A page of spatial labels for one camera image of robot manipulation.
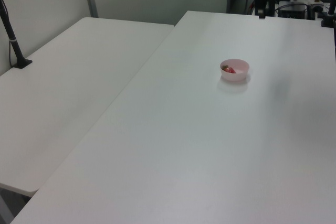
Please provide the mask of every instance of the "bowl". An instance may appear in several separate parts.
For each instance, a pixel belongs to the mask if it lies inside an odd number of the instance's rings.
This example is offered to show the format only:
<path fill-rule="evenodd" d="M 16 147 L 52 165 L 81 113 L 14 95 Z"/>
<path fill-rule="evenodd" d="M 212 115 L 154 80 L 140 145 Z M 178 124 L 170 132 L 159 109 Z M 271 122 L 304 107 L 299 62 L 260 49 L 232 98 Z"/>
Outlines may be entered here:
<path fill-rule="evenodd" d="M 228 65 L 232 67 L 236 73 L 225 72 L 222 67 Z M 246 79 L 248 69 L 250 68 L 249 64 L 246 61 L 239 59 L 229 59 L 224 60 L 220 64 L 220 71 L 222 72 L 222 77 L 228 81 L 242 81 Z"/>

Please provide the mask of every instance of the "table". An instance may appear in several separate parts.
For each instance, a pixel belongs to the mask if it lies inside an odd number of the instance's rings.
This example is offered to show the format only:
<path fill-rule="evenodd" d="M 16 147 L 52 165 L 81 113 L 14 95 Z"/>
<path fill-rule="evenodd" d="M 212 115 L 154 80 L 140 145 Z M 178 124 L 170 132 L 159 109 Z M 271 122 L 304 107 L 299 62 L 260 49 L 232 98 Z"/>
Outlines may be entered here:
<path fill-rule="evenodd" d="M 84 18 L 0 77 L 0 187 L 32 196 L 173 29 Z"/>
<path fill-rule="evenodd" d="M 13 224 L 334 224 L 333 40 L 187 12 Z M 246 81 L 221 79 L 228 58 Z"/>

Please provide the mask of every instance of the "white table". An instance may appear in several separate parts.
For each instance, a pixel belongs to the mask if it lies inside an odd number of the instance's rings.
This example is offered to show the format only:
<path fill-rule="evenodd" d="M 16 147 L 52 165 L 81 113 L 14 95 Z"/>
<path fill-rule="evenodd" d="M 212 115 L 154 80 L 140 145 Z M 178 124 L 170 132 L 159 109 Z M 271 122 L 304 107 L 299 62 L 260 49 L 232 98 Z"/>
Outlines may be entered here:
<path fill-rule="evenodd" d="M 84 18 L 0 77 L 0 187 L 32 196 L 173 29 Z"/>
<path fill-rule="evenodd" d="M 335 97 L 332 29 L 188 12 L 13 224 L 334 224 Z"/>

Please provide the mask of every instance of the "black stand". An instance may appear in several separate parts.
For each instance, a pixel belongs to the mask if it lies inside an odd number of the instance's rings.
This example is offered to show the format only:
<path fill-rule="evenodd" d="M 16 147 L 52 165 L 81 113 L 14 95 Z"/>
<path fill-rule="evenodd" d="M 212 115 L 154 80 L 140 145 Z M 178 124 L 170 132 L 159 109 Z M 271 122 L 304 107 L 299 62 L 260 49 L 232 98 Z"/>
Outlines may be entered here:
<path fill-rule="evenodd" d="M 4 3 L 3 0 L 0 0 L 0 16 L 2 19 L 2 22 L 4 23 L 6 32 L 8 34 L 9 37 L 9 41 L 12 44 L 14 53 L 16 55 L 17 58 L 17 63 L 15 65 L 13 65 L 14 68 L 24 68 L 25 66 L 29 65 L 30 63 L 32 63 L 31 60 L 27 60 L 25 59 L 25 57 L 23 57 L 20 46 L 16 40 L 14 31 L 12 29 L 11 23 L 9 22 L 9 16 L 8 16 L 8 12 L 7 12 L 7 8 L 6 5 Z"/>
<path fill-rule="evenodd" d="M 323 20 L 321 21 L 322 27 L 330 27 L 330 28 L 334 27 L 334 20 L 336 18 L 334 14 L 335 7 L 336 7 L 336 0 L 331 0 L 329 11 L 327 14 L 324 14 Z"/>

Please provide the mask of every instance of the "strawberry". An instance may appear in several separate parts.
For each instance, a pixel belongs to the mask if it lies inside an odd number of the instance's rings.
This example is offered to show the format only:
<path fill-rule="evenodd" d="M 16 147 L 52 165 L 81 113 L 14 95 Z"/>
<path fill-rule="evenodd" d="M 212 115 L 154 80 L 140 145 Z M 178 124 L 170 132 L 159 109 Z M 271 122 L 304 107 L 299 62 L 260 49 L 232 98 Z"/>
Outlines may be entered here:
<path fill-rule="evenodd" d="M 236 73 L 236 71 L 232 67 L 229 67 L 228 65 L 222 66 L 222 69 L 228 73 Z"/>

